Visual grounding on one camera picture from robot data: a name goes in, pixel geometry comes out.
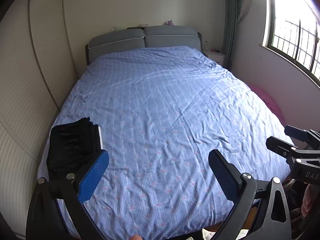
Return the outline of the person's left hand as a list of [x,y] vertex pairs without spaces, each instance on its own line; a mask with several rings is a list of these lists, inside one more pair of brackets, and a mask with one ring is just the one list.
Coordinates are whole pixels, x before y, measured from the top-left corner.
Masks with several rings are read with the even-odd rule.
[[142,239],[142,237],[141,237],[140,235],[134,234],[134,235],[130,238],[130,240],[143,240],[143,239]]

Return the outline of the person's right hand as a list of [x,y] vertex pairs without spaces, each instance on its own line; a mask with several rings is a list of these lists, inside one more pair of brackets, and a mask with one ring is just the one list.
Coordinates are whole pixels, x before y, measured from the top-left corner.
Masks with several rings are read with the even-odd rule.
[[319,186],[309,184],[304,192],[303,203],[301,207],[302,216],[306,217],[311,210],[313,203],[319,193]]

